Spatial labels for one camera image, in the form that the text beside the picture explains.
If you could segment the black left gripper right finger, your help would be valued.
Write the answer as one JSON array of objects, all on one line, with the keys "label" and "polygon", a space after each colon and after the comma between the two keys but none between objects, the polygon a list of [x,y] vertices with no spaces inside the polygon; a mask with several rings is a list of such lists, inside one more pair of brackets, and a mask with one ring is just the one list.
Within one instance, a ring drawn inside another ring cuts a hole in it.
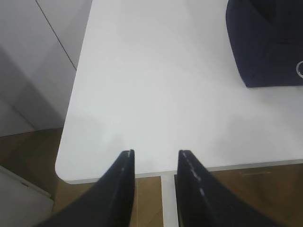
[{"label": "black left gripper right finger", "polygon": [[279,227],[221,184],[190,150],[178,154],[177,208],[185,227]]}]

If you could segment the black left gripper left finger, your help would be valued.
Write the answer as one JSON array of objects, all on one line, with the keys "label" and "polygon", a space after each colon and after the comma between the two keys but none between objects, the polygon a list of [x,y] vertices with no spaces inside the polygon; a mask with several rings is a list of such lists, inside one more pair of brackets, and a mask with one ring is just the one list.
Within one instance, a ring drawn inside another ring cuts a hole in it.
[{"label": "black left gripper left finger", "polygon": [[83,195],[39,224],[41,227],[127,227],[134,203],[134,151],[120,153]]}]

